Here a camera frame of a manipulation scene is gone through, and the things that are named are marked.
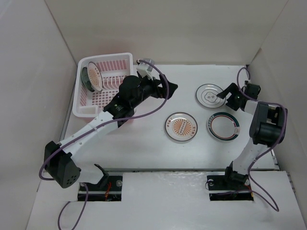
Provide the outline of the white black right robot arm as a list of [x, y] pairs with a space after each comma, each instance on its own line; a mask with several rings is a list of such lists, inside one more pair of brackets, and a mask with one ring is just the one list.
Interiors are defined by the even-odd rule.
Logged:
[[223, 190], [240, 190], [250, 185], [250, 171], [255, 162], [280, 144], [286, 131], [288, 110], [278, 103], [258, 101], [260, 86], [247, 83], [241, 89], [231, 83], [217, 97], [225, 99], [226, 105], [233, 110], [241, 109], [253, 115], [249, 128], [249, 140], [241, 154], [225, 169], [218, 184]]

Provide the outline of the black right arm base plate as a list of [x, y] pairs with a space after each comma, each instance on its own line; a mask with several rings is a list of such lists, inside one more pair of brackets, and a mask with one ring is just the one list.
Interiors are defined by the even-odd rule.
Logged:
[[226, 181], [223, 175], [207, 175], [210, 201], [254, 201], [249, 185]]

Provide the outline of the blue floral plate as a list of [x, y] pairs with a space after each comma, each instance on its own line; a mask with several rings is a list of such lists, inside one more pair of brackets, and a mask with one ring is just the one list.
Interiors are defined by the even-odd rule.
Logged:
[[94, 92], [92, 84], [88, 77], [87, 67], [83, 67], [81, 70], [81, 81], [83, 86], [90, 92]]

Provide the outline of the white plate grey rim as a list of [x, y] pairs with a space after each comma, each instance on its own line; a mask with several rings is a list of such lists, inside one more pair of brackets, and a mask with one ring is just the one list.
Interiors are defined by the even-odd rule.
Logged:
[[225, 104], [225, 99], [221, 99], [217, 94], [223, 91], [215, 84], [203, 84], [196, 90], [197, 101], [206, 108], [220, 108]]

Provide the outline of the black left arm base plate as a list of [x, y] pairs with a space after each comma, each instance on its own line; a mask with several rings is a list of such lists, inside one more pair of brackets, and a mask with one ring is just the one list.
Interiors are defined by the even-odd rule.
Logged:
[[111, 175], [104, 186], [87, 183], [87, 201], [117, 202], [122, 199], [122, 175]]

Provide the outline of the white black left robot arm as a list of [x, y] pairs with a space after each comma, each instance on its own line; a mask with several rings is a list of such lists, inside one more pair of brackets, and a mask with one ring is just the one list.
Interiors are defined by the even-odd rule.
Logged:
[[136, 119], [134, 109], [149, 97], [168, 100], [172, 97], [177, 84], [169, 82], [164, 74], [159, 79], [148, 79], [141, 75], [124, 78], [118, 93], [90, 123], [73, 136], [59, 142], [49, 142], [45, 146], [44, 163], [41, 170], [46, 170], [51, 180], [60, 187], [68, 188], [84, 179], [96, 190], [107, 186], [106, 171], [98, 164], [96, 169], [85, 175], [85, 170], [77, 164], [82, 154], [88, 153], [90, 147], [104, 135], [121, 127], [126, 121]]

